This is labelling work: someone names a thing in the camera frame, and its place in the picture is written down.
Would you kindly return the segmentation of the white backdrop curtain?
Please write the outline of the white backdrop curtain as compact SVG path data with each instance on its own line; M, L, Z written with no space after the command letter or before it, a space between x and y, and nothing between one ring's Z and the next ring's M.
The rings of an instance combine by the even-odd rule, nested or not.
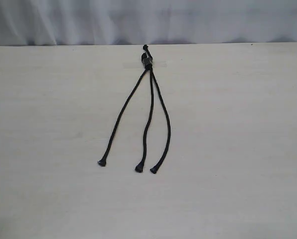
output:
M297 0L0 0L0 45L297 42Z

